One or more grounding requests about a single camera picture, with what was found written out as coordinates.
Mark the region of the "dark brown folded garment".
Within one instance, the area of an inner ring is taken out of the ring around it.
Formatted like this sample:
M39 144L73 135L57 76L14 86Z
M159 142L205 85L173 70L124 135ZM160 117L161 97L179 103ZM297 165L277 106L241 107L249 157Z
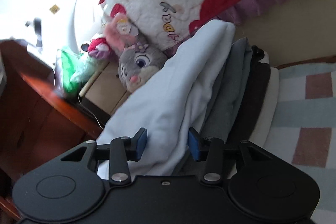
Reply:
M235 147L242 140L250 138L263 106L266 90L270 79L270 65L262 63L265 52L252 46L252 59L244 95L228 134L226 145Z

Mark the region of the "cream folded garment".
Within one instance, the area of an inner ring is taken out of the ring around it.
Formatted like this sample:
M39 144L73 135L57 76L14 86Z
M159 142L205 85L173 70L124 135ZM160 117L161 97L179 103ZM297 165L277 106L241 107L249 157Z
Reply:
M264 101L262 103L261 111L252 131L249 141L256 145L263 147L272 124L274 112L277 106L279 93L279 72L278 69L270 67L270 79L266 89Z

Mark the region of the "green plastic bag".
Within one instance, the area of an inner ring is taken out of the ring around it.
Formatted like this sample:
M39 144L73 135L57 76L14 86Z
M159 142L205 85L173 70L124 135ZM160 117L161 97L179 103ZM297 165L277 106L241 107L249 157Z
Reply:
M105 60L98 60L87 53L76 54L69 48L57 51L55 59L55 88L63 98L74 98Z

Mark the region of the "dark wooden dresser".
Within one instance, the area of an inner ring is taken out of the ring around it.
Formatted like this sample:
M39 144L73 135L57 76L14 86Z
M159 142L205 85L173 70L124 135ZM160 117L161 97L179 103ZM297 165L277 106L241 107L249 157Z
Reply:
M1 94L1 223L20 219L13 184L27 172L102 129L89 115L60 98L54 72L14 40L1 42L6 84Z

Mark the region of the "grey bunny plush toy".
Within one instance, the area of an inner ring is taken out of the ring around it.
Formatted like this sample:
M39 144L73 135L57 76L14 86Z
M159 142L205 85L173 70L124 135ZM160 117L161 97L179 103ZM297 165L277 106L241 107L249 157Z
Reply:
M133 93L160 71L167 60L159 48L141 37L121 53L118 77L126 90Z

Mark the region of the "checkered floor rug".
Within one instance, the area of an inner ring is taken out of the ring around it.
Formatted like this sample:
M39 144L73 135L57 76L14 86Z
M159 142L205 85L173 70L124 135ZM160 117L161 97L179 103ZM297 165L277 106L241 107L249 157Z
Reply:
M265 149L317 182L312 219L335 223L335 64L281 69L278 101Z

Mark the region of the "pink plush toy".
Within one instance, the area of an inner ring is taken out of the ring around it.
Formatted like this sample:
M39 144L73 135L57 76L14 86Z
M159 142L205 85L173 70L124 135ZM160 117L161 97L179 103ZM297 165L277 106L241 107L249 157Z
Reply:
M105 24L102 34L96 34L88 46L88 55L98 60L108 59L114 53L120 57L139 37L138 28L122 13L117 13Z

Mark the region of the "grey folded towel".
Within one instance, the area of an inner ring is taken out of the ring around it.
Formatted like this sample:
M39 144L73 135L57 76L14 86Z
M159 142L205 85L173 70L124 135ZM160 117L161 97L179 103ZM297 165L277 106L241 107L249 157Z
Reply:
M227 140L242 103L252 55L247 38L232 44L230 54L213 85L206 116L198 130L201 137Z

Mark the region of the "white long-sleeve shirt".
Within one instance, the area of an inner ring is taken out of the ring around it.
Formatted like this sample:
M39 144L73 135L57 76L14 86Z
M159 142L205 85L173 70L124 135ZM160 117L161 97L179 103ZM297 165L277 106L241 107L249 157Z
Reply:
M191 126L200 129L213 84L231 50L235 25L211 20L183 42L176 54L117 109L97 139L112 139L147 129L147 144L130 175L170 176L187 150Z

